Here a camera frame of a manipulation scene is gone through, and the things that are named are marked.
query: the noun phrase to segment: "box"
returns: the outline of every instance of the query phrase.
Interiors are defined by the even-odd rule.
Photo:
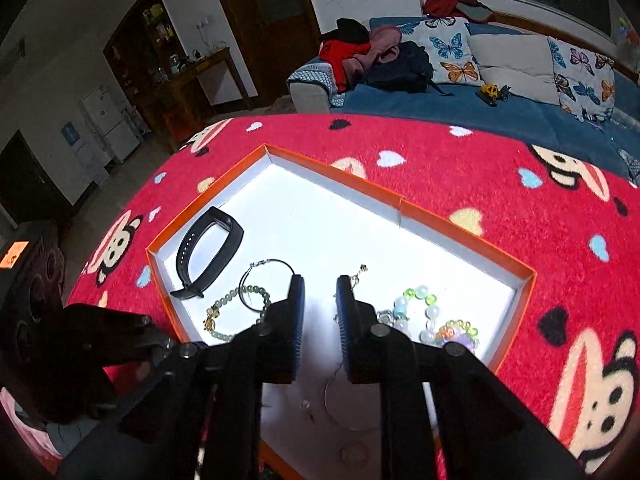
[[[178,247],[210,206],[233,216],[244,238],[204,298],[177,300]],[[190,261],[197,277],[222,245],[226,232],[209,229]],[[268,462],[286,478],[375,478],[380,471],[380,401],[377,385],[353,386],[344,373],[334,321],[335,282],[368,270],[354,288],[376,310],[393,308],[406,288],[426,285],[438,298],[438,326],[468,320],[479,331],[476,355],[496,371],[526,309],[536,273],[482,238],[350,173],[274,146],[263,145],[215,181],[147,248],[152,276],[172,326],[182,341],[221,344],[205,332],[206,309],[238,286],[252,262],[279,258],[305,279],[302,360],[294,384],[265,384],[262,438]],[[252,270],[247,285],[263,286],[273,301],[287,293],[290,270],[278,263]],[[261,298],[252,295],[255,306]],[[423,301],[408,307],[412,339],[424,329]],[[257,314],[236,298],[220,309],[216,330],[233,335]],[[425,385],[433,415],[428,384]],[[325,411],[324,401],[331,416]],[[344,427],[370,431],[349,431]],[[350,470],[340,450],[358,441],[366,465]]]

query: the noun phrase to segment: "black watch strap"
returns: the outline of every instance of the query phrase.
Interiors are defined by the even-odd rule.
[[[189,277],[189,260],[193,254],[193,248],[213,224],[219,225],[229,234],[222,247],[220,247],[207,268],[204,269],[204,272],[191,281]],[[188,300],[195,296],[204,298],[203,292],[216,280],[220,272],[234,257],[240,247],[243,236],[244,229],[240,227],[240,224],[232,216],[220,211],[217,207],[212,206],[207,209],[191,226],[189,232],[184,235],[180,243],[175,259],[175,270],[178,272],[178,278],[180,278],[183,288],[174,290],[171,295],[179,300]]]

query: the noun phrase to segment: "red tablecloth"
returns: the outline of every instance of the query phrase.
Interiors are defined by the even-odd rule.
[[[638,387],[640,191],[560,153],[418,121],[236,118],[196,136],[143,186],[70,302],[147,313],[170,330],[145,248],[208,183],[263,143],[398,192],[536,269],[498,377],[588,469],[603,459],[634,410]]]

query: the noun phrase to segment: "wooden table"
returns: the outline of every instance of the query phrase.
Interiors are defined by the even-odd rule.
[[[155,97],[161,99],[166,95],[170,95],[178,103],[180,110],[184,113],[186,120],[190,124],[200,124],[202,122],[202,118],[198,117],[198,115],[194,112],[193,106],[191,105],[190,101],[185,98],[182,89],[186,84],[192,82],[204,71],[216,66],[219,63],[226,64],[226,67],[231,73],[231,77],[234,79],[234,82],[236,83],[236,86],[240,91],[240,95],[242,96],[244,104],[246,105],[248,110],[251,110],[251,99],[249,99],[249,94],[247,93],[246,88],[244,87],[244,83],[240,78],[240,74],[238,73],[236,64],[231,57],[228,46],[222,48],[221,50],[217,50],[212,54],[209,54],[208,56],[197,60],[194,63],[188,64],[179,73],[171,75],[168,81],[165,81],[160,86],[158,86],[158,88],[156,88],[156,90],[154,91]],[[171,137],[170,134],[168,140],[169,144],[172,147],[172,150],[175,152],[177,147],[175,145],[175,140]]]

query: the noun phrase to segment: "black cord bracelet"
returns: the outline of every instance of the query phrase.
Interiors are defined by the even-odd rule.
[[[280,264],[286,265],[287,267],[289,267],[289,270],[291,271],[291,274],[294,275],[295,271],[293,270],[293,267],[291,267],[287,262],[283,261],[283,260],[278,260],[277,258],[270,258],[269,260],[261,260],[259,262],[255,262],[252,263],[249,268],[246,270],[246,272],[242,275],[242,278],[240,278],[240,283],[238,285],[238,298],[240,298],[240,301],[242,302],[242,304],[247,307],[249,310],[253,311],[253,312],[262,312],[261,308],[252,308],[249,305],[246,304],[246,301],[244,300],[244,296],[242,295],[242,286],[244,285],[244,282],[246,281],[247,277],[249,276],[249,273],[251,272],[251,270],[254,267],[259,267],[261,265],[264,264],[270,264],[271,262],[278,262]]]

